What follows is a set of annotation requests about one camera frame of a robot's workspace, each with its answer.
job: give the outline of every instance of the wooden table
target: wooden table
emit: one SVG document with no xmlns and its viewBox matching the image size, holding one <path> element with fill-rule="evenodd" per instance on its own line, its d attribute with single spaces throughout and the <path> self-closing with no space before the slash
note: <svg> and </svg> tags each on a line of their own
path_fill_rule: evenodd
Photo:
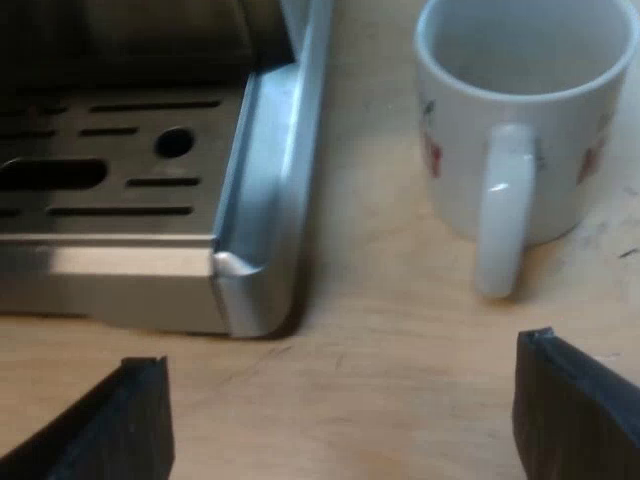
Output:
<svg viewBox="0 0 640 480">
<path fill-rule="evenodd" d="M 422 0 L 336 3 L 297 334 L 239 342 L 3 319 L 0 451 L 122 357 L 168 355 L 173 479 L 522 480 L 519 330 L 553 325 L 640 382 L 640 255 L 619 258 L 640 247 L 639 64 L 597 207 L 527 255 L 518 301 L 486 303 L 470 288 L 473 244 L 426 197 L 411 51 Z"/>
</svg>

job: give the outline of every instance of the brushed metal surface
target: brushed metal surface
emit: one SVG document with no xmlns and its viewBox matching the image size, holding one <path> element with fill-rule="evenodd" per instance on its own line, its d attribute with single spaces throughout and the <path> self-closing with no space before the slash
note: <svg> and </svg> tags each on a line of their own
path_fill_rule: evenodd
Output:
<svg viewBox="0 0 640 480">
<path fill-rule="evenodd" d="M 0 312 L 235 337 L 276 330 L 292 301 L 328 52 L 332 2 L 309 6 L 299 60 L 247 83 L 4 102 Z M 56 162 L 81 178 L 55 173 Z M 86 174 L 73 170 L 82 162 Z M 51 178 L 30 175 L 34 164 Z"/>
<path fill-rule="evenodd" d="M 285 64 L 293 59 L 287 27 L 299 39 L 304 16 L 298 4 L 305 2 L 7 0 L 0 58 L 10 68 L 0 82 L 207 81 Z"/>
<path fill-rule="evenodd" d="M 138 236 L 210 243 L 243 87 L 79 90 L 14 99 L 4 107 L 4 116 L 0 111 L 0 207 L 16 208 L 20 214 L 2 219 L 0 242 L 90 235 L 93 241 Z M 48 114 L 46 109 L 58 110 Z M 164 158 L 156 144 L 165 132 L 171 139 L 176 128 L 192 135 L 193 146 L 184 155 Z M 37 132 L 51 135 L 28 135 Z M 108 169 L 106 178 L 93 188 L 2 187 L 9 162 L 92 158 L 102 160 Z M 73 213 L 74 208 L 93 214 L 51 215 L 52 210 Z M 121 208 L 122 214 L 100 214 L 110 208 Z M 168 213 L 133 215 L 126 210 L 134 208 L 151 213 L 164 208 Z M 191 212 L 176 214 L 171 210 L 175 208 Z"/>
<path fill-rule="evenodd" d="M 216 284 L 235 337 L 268 335 L 291 308 L 306 219 L 331 30 L 332 0 L 311 0 L 300 60 L 255 78 L 243 175 L 220 211 Z"/>
</svg>

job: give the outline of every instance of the metal edge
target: metal edge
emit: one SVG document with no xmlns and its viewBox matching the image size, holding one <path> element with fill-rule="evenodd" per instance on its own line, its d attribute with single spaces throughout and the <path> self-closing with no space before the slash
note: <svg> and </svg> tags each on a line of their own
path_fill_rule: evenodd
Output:
<svg viewBox="0 0 640 480">
<path fill-rule="evenodd" d="M 332 7 L 333 0 L 311 0 L 309 24 L 300 60 L 294 66 L 282 67 L 295 68 L 297 81 L 285 154 L 280 165 L 278 198 L 271 206 L 275 209 L 273 221 L 265 232 L 269 238 L 260 239 L 267 245 L 266 257 L 254 257 L 252 252 L 243 251 L 238 242 L 234 241 L 233 229 L 238 223 L 242 223 L 242 218 L 238 214 L 238 208 L 233 208 L 233 202 L 240 205 L 249 202 L 244 207 L 250 210 L 250 201 L 255 199 L 240 196 L 234 200 L 230 194 L 226 211 L 222 213 L 225 218 L 218 224 L 221 226 L 218 238 L 220 249 L 214 254 L 214 282 L 232 337 L 266 336 L 285 321 L 291 308 L 295 267 L 313 170 Z M 298 127 L 292 128 L 291 125 L 296 122 L 299 122 Z M 244 142 L 248 143 L 251 132 L 245 132 L 244 136 Z M 266 160 L 273 161 L 274 158 L 267 157 Z M 242 189 L 237 184 L 234 186 L 236 193 L 241 195 Z"/>
</svg>

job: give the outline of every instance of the black plastic piece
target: black plastic piece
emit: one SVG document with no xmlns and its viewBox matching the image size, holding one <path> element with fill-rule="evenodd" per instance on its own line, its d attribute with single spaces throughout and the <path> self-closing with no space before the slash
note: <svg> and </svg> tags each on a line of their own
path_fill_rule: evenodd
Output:
<svg viewBox="0 0 640 480">
<path fill-rule="evenodd" d="M 167 360 L 125 359 L 0 459 L 0 479 L 167 480 L 173 460 Z"/>
<path fill-rule="evenodd" d="M 513 430 L 529 480 L 640 478 L 640 389 L 550 328 L 518 337 Z"/>
</svg>

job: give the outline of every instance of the stainless steel drip tray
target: stainless steel drip tray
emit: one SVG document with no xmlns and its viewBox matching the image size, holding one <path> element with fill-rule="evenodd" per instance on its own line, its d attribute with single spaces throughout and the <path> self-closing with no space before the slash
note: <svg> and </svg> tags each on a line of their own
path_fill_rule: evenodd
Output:
<svg viewBox="0 0 640 480">
<path fill-rule="evenodd" d="M 210 241 L 244 87 L 17 97 L 0 111 L 0 238 Z"/>
<path fill-rule="evenodd" d="M 330 29 L 233 86 L 27 91 L 0 109 L 0 312 L 258 337 L 291 304 Z"/>
</svg>

